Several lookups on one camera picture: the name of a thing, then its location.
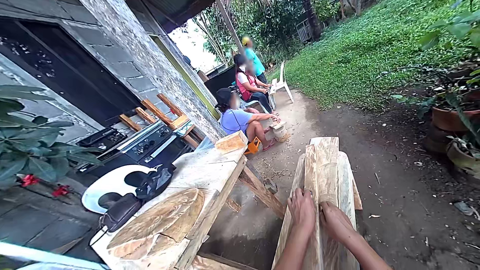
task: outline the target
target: blue shirt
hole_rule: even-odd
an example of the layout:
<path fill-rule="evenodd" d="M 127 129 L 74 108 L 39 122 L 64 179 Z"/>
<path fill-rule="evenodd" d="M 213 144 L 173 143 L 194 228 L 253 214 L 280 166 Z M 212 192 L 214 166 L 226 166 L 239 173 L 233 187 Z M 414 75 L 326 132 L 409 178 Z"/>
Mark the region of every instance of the blue shirt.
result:
<path fill-rule="evenodd" d="M 230 135 L 239 130 L 242 130 L 247 135 L 246 130 L 248 127 L 248 121 L 252 118 L 253 113 L 246 112 L 243 109 L 228 109 L 220 116 L 220 125 L 223 130 Z"/>
<path fill-rule="evenodd" d="M 253 61 L 253 69 L 255 70 L 255 76 L 258 76 L 265 71 L 264 65 L 262 65 L 262 61 L 260 61 L 260 58 L 258 58 L 258 56 L 251 48 L 245 48 L 245 55 L 248 59 Z"/>

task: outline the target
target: flip-flop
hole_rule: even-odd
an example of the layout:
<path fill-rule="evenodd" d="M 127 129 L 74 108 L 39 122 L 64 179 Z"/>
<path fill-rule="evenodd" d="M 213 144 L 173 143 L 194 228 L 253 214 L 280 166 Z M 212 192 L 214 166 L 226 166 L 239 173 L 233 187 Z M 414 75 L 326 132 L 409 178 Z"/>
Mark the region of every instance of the flip-flop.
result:
<path fill-rule="evenodd" d="M 267 151 L 268 149 L 270 149 L 270 147 L 274 146 L 276 144 L 276 140 L 275 139 L 272 139 L 272 141 L 270 142 L 270 144 L 267 146 L 267 148 L 263 148 L 262 151 L 265 152 Z"/>

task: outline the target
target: green lawn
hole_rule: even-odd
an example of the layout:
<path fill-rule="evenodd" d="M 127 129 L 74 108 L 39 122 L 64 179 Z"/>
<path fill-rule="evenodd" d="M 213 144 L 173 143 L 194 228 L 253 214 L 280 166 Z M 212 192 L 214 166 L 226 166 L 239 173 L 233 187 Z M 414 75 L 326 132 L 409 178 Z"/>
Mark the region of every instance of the green lawn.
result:
<path fill-rule="evenodd" d="M 416 76 L 396 73 L 372 81 L 383 71 L 423 64 L 450 67 L 468 55 L 467 41 L 444 35 L 439 45 L 422 51 L 417 41 L 439 19 L 468 10 L 468 1 L 450 9 L 455 0 L 383 0 L 360 18 L 350 18 L 322 35 L 286 63 L 286 78 L 316 99 L 323 109 L 337 102 L 366 109 L 381 107 L 392 87 L 404 85 Z"/>

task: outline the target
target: foot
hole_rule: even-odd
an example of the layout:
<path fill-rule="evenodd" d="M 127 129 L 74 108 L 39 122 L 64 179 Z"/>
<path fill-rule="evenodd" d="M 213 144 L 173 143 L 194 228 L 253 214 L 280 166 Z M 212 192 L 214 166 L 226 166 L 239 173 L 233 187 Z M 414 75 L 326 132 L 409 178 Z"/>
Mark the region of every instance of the foot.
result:
<path fill-rule="evenodd" d="M 276 144 L 276 141 L 273 139 L 273 140 L 270 140 L 270 144 L 267 146 L 267 147 L 264 147 L 263 148 L 263 151 L 267 151 L 268 149 L 270 149 L 270 147 L 274 146 Z"/>

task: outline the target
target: person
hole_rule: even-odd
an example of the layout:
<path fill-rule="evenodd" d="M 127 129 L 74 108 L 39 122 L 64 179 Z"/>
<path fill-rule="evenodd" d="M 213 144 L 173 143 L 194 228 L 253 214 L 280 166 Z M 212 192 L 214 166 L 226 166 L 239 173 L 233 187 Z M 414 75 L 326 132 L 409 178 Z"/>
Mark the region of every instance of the person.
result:
<path fill-rule="evenodd" d="M 315 227 L 315 210 L 309 190 L 295 189 L 287 201 L 292 215 L 292 228 L 275 270 L 300 270 L 307 251 L 308 240 Z M 347 215 L 337 206 L 321 202 L 320 221 L 328 235 L 343 244 L 355 256 L 364 270 L 392 270 L 353 229 Z"/>
<path fill-rule="evenodd" d="M 275 139 L 267 140 L 265 133 L 268 129 L 263 129 L 260 120 L 272 118 L 274 121 L 280 122 L 280 118 L 270 113 L 260 113 L 254 108 L 239 109 L 240 97 L 229 88 L 222 88 L 216 92 L 216 100 L 218 104 L 215 106 L 220 110 L 220 125 L 229 135 L 239 130 L 243 131 L 252 142 L 257 137 L 262 143 L 263 151 L 267 151 L 275 143 Z"/>
<path fill-rule="evenodd" d="M 257 100 L 268 113 L 278 115 L 277 112 L 273 112 L 268 103 L 267 89 L 258 87 L 270 87 L 272 85 L 262 83 L 249 73 L 247 70 L 247 60 L 243 55 L 235 55 L 233 62 L 235 63 L 235 83 L 237 83 L 242 99 L 246 102 Z"/>
<path fill-rule="evenodd" d="M 265 68 L 260 58 L 258 58 L 257 54 L 253 51 L 253 41 L 248 35 L 243 35 L 241 41 L 244 46 L 245 56 L 253 62 L 253 74 L 257 76 L 262 83 L 266 84 Z"/>

